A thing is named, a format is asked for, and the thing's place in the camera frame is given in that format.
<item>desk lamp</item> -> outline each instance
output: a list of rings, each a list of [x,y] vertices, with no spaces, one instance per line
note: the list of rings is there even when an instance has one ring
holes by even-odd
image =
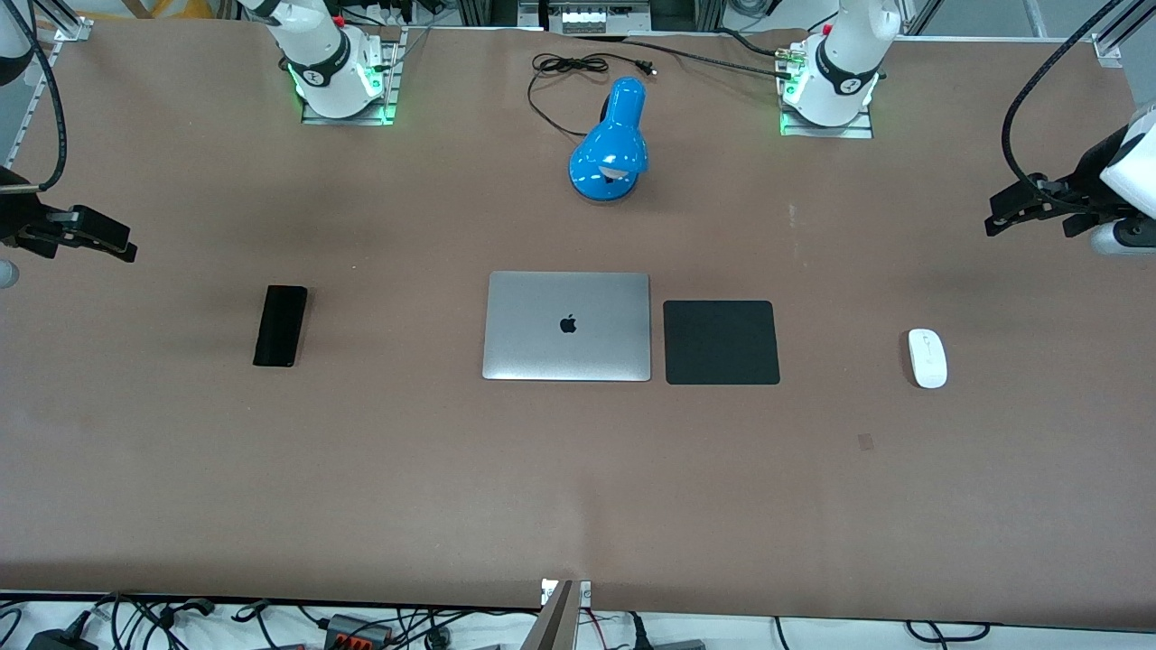
[[[570,183],[595,201],[613,201],[635,189],[638,175],[650,169],[643,118],[646,88],[632,76],[614,82],[602,121],[591,130],[570,156]]]

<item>computer mouse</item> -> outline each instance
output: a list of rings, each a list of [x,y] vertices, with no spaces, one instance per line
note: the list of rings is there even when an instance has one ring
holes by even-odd
[[[947,354],[939,334],[931,330],[912,330],[907,332],[907,349],[917,384],[939,389],[947,383]]]

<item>laptop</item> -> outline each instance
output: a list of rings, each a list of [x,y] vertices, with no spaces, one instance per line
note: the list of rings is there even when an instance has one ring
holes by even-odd
[[[487,379],[646,382],[650,342],[645,273],[490,274]]]

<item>black mouse pad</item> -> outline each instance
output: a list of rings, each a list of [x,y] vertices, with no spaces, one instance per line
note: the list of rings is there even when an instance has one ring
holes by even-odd
[[[668,384],[778,384],[775,310],[766,301],[662,303]]]

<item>black phone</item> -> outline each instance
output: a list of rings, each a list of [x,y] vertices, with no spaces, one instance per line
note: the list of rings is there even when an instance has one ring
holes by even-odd
[[[297,340],[301,338],[307,297],[309,289],[305,287],[269,285],[265,290],[265,310],[261,312],[261,328],[257,333],[253,365],[292,367],[297,360]]]

